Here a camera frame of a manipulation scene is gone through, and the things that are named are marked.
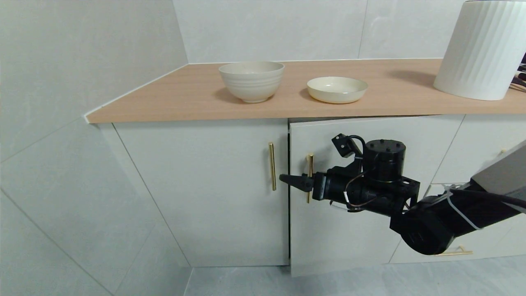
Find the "shallow dish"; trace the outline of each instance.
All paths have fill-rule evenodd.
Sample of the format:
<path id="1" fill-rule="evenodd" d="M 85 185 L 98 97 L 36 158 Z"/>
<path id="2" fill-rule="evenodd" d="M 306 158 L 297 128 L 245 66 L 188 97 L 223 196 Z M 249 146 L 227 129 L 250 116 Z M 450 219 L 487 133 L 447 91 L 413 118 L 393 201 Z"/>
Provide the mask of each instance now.
<path id="1" fill-rule="evenodd" d="M 307 82 L 307 89 L 313 98 L 332 104 L 356 102 L 368 87 L 362 80 L 347 77 L 318 77 Z"/>

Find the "gold handle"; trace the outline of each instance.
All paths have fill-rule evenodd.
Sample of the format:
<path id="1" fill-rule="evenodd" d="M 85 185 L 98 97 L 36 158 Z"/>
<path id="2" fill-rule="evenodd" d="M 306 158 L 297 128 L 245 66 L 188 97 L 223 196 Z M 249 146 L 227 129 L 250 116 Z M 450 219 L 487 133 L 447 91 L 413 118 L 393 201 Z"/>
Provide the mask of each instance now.
<path id="1" fill-rule="evenodd" d="M 309 164 L 309 172 L 307 176 L 312 177 L 312 174 L 314 174 L 314 154 L 310 153 L 307 155 L 307 162 Z M 310 203 L 310 200 L 312 199 L 312 191 L 307 192 L 307 203 Z"/>
<path id="2" fill-rule="evenodd" d="M 461 251 L 436 254 L 435 256 L 455 256 L 455 255 L 472 255 L 473 254 L 473 251 L 467 251 L 466 249 L 464 249 L 463 245 L 460 245 L 459 249 Z"/>
<path id="3" fill-rule="evenodd" d="M 272 191 L 276 191 L 276 164 L 274 162 L 274 143 L 268 143 L 268 151 L 270 154 L 270 178 L 272 179 Z"/>

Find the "gray tile floor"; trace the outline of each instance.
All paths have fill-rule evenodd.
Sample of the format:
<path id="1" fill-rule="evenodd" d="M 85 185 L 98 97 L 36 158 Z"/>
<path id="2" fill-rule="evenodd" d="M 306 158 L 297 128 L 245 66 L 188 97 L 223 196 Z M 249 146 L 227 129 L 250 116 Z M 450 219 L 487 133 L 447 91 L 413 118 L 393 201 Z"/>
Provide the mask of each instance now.
<path id="1" fill-rule="evenodd" d="M 526 255 L 388 264 L 292 278 L 287 267 L 195 268 L 185 296 L 526 295 Z"/>

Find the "cabinet door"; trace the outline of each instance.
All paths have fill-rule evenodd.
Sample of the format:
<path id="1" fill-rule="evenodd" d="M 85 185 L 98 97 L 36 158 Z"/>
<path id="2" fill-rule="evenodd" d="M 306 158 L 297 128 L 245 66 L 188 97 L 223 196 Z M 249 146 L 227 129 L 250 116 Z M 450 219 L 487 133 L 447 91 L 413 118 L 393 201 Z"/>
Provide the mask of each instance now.
<path id="1" fill-rule="evenodd" d="M 287 120 L 115 126 L 191 266 L 288 264 Z"/>
<path id="2" fill-rule="evenodd" d="M 331 139 L 339 133 L 366 141 L 392 139 L 407 146 L 403 174 L 421 182 L 421 195 L 436 173 L 463 115 L 379 117 L 290 125 L 290 172 L 306 173 L 306 156 L 314 154 L 314 171 L 347 166 Z M 307 203 L 307 194 L 290 191 L 290 243 L 293 276 L 388 263 L 400 236 L 389 229 L 389 217 L 347 213 L 328 201 Z"/>
<path id="3" fill-rule="evenodd" d="M 526 215 L 519 214 L 508 220 L 510 220 L 509 223 L 513 224 L 513 228 L 493 248 L 492 254 L 495 257 L 526 254 Z"/>
<path id="4" fill-rule="evenodd" d="M 524 114 L 468 114 L 433 183 L 467 183 L 503 149 L 511 149 L 525 139 Z"/>
<path id="5" fill-rule="evenodd" d="M 441 195 L 444 186 L 451 184 L 432 184 L 426 195 Z M 456 238 L 450 247 L 440 256 L 423 255 L 410 248 L 404 241 L 400 242 L 390 263 L 414 263 L 481 259 L 499 256 L 494 248 L 514 225 L 514 218 L 490 225 Z"/>

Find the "white cylindrical container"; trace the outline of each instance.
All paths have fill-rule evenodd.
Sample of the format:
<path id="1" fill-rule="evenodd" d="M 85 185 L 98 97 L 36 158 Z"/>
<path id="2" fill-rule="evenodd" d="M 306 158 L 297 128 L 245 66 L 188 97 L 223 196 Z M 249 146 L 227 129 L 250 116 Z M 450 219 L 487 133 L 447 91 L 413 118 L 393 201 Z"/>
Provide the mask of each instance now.
<path id="1" fill-rule="evenodd" d="M 466 1 L 435 79 L 436 89 L 496 101 L 526 52 L 526 0 Z"/>

